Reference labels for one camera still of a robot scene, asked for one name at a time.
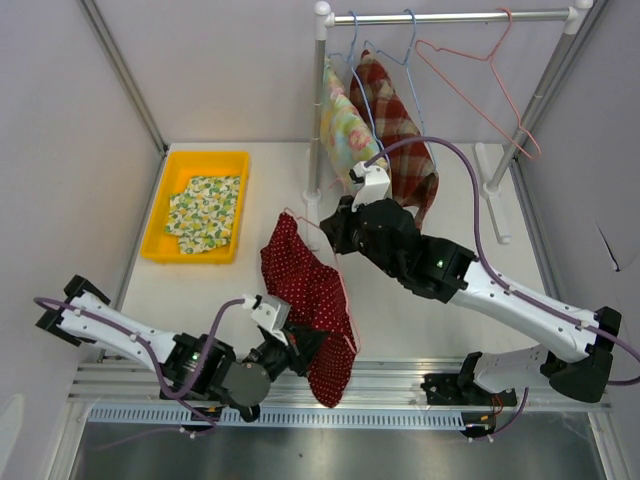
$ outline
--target red plaid fabric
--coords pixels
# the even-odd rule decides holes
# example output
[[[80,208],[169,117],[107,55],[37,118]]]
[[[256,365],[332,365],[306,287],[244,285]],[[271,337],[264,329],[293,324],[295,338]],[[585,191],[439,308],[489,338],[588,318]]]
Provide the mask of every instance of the red plaid fabric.
[[[267,292],[289,305],[288,320],[330,332],[309,372],[309,385],[318,401],[335,407],[351,378],[355,355],[351,322],[338,272],[320,262],[298,235],[291,215],[280,214],[271,239],[260,251]]]
[[[368,50],[362,52],[356,73],[371,108],[376,136],[385,148],[404,138],[420,135],[396,94],[389,74]],[[365,100],[355,78],[351,80],[349,99],[371,128]],[[415,221],[421,229],[424,216],[436,198],[439,182],[429,151],[423,143],[411,143],[391,152],[389,160],[393,199],[403,207],[418,207]]]

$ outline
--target clothing rack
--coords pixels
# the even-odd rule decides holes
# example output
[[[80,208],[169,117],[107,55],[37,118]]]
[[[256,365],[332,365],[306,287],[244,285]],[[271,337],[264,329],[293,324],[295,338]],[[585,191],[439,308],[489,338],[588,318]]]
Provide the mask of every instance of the clothing rack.
[[[538,85],[529,100],[529,103],[522,115],[521,126],[513,135],[516,145],[523,146],[527,135],[524,132],[533,126],[536,113],[542,100],[550,93],[550,86],[561,70],[565,61],[570,61],[575,52],[571,46],[576,33],[593,6],[593,0],[576,0],[574,6],[555,9],[520,10],[512,11],[513,22],[564,22],[564,29],[558,43],[547,63],[547,66],[540,77]],[[331,11],[331,6],[325,1],[315,4],[315,55],[313,74],[313,127],[311,141],[309,145],[309,181],[304,193],[307,202],[307,213],[315,217],[317,202],[320,200],[320,189],[318,181],[318,166],[320,155],[320,113],[322,104],[322,88],[324,74],[324,57],[327,42],[328,30],[333,27],[366,25],[413,25],[413,17],[408,14],[393,15],[336,15]],[[509,15],[504,11],[482,12],[482,13],[427,13],[416,14],[415,22],[426,23],[472,23],[472,22],[507,22]],[[482,148],[478,154],[479,170],[484,187],[484,194],[489,204],[489,210],[493,220],[498,240],[508,243],[510,233],[506,219],[500,204],[500,182],[504,177],[511,160],[516,157],[518,147],[509,144],[500,160],[500,164],[494,172],[490,171],[488,162],[482,158]]]

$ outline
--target yellow floral fabric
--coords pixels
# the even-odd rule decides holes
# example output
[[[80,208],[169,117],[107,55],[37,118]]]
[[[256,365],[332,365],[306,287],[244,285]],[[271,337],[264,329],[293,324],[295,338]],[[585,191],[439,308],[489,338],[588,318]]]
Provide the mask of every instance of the yellow floral fabric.
[[[178,238],[180,253],[203,253],[228,245],[240,177],[193,177],[183,193],[169,198],[165,233]]]
[[[352,185],[349,170],[356,163],[369,160],[380,149],[358,109],[349,100],[328,57],[324,61],[323,89],[320,141],[329,152],[333,170],[345,185]],[[383,168],[387,166],[384,158],[376,163]]]

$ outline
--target gray floor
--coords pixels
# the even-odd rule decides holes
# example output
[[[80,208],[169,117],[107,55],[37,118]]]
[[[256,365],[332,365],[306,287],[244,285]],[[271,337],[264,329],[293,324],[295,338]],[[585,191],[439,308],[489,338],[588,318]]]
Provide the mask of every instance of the gray floor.
[[[89,424],[76,480],[604,479],[584,414],[525,414],[495,443],[457,432],[224,428],[190,440],[157,426]]]

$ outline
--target hanger hook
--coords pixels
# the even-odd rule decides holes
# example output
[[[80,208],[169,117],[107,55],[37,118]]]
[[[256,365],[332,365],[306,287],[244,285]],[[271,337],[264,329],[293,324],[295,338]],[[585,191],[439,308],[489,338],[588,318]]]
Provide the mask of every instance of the hanger hook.
[[[356,41],[358,40],[358,16],[353,10],[349,10],[349,15],[353,17],[354,31],[353,40],[351,40],[351,47],[349,48],[349,56],[347,57],[347,63],[351,65],[353,63],[353,49],[355,48]]]
[[[409,55],[411,55],[411,50],[413,50],[413,42],[416,39],[416,30],[418,27],[418,24],[416,22],[416,16],[413,13],[413,10],[411,10],[410,8],[407,8],[404,10],[406,13],[408,13],[409,15],[411,15],[411,19],[413,20],[413,35],[411,36],[411,42],[409,43],[409,48],[407,49],[407,54],[404,57],[404,64],[407,64],[407,60],[409,60]]]

